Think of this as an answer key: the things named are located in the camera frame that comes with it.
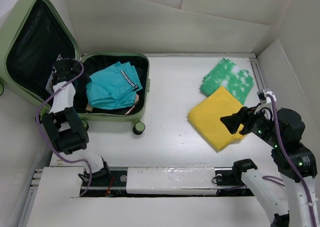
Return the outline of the yellow cloth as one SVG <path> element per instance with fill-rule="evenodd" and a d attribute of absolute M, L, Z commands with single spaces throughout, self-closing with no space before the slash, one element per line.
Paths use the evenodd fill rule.
<path fill-rule="evenodd" d="M 243 105 L 234 98 L 223 86 L 195 106 L 187 116 L 188 121 L 205 141 L 220 152 L 229 144 L 239 142 L 245 137 L 240 134 L 243 126 L 231 134 L 221 122 L 221 117 L 237 113 Z"/>

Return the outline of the beige cream tube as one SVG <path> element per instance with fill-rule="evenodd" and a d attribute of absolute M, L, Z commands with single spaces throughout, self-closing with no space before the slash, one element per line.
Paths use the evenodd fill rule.
<path fill-rule="evenodd" d="M 85 108 L 85 113 L 92 113 L 93 111 L 93 108 L 90 106 L 90 105 L 87 105 L 86 108 Z"/>

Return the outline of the green hard-shell suitcase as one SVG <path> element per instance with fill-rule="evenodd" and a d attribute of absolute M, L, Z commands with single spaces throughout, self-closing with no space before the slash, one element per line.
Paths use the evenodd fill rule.
<path fill-rule="evenodd" d="M 73 105 L 83 120 L 133 122 L 133 132 L 140 135 L 146 126 L 142 122 L 149 91 L 150 62 L 140 53 L 93 52 L 80 55 L 75 38 L 49 0 L 18 0 L 0 29 L 0 80 L 35 106 L 50 94 L 46 84 L 52 65 L 58 59 L 76 59 L 83 63 L 84 73 L 75 82 Z M 86 85 L 90 75 L 117 62 L 129 62 L 135 67 L 142 90 L 137 92 L 135 109 L 105 110 L 93 108 L 85 113 L 88 99 Z"/>

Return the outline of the teal shorts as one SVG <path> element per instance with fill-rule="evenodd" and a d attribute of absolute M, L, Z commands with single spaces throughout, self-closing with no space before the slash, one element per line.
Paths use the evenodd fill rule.
<path fill-rule="evenodd" d="M 136 68 L 130 62 L 118 61 L 89 77 L 86 96 L 93 108 L 116 110 L 132 107 L 142 89 Z"/>

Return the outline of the green white tie-dye cloth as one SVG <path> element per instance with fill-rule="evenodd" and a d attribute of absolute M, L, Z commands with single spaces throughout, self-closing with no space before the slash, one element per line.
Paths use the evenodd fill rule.
<path fill-rule="evenodd" d="M 203 77 L 200 92 L 208 97 L 220 87 L 224 87 L 241 104 L 244 104 L 253 86 L 254 79 L 247 70 L 238 67 L 230 59 L 222 58 Z"/>

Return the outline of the rose gold lipstick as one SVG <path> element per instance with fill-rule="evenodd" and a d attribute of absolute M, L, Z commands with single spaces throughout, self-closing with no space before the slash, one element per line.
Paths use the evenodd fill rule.
<path fill-rule="evenodd" d="M 135 108 L 136 108 L 136 106 L 137 106 L 137 104 L 139 103 L 140 101 L 139 100 L 137 100 L 134 104 L 133 104 L 133 106 L 124 114 L 125 116 L 128 116 Z"/>

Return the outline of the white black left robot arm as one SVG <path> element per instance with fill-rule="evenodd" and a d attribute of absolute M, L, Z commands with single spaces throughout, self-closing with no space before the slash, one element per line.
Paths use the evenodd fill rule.
<path fill-rule="evenodd" d="M 51 103 L 48 113 L 42 116 L 45 137 L 52 152 L 68 164 L 83 163 L 86 169 L 80 178 L 84 182 L 107 185 L 112 174 L 109 165 L 93 151 L 89 151 L 88 128 L 74 107 L 74 82 L 84 73 L 84 65 L 73 58 L 60 58 L 52 65 L 48 83 L 51 96 L 43 103 Z"/>

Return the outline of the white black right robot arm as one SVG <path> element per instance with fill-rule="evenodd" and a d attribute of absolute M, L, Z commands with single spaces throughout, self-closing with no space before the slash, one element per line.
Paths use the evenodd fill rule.
<path fill-rule="evenodd" d="M 294 110 L 274 107 L 268 119 L 258 107 L 242 107 L 220 121 L 232 134 L 242 125 L 241 135 L 255 134 L 271 146 L 271 157 L 286 190 L 287 207 L 267 187 L 258 166 L 251 159 L 234 162 L 231 178 L 244 184 L 262 206 L 272 227 L 318 227 L 317 198 L 314 193 L 318 174 L 316 158 L 302 142 L 305 123 Z"/>

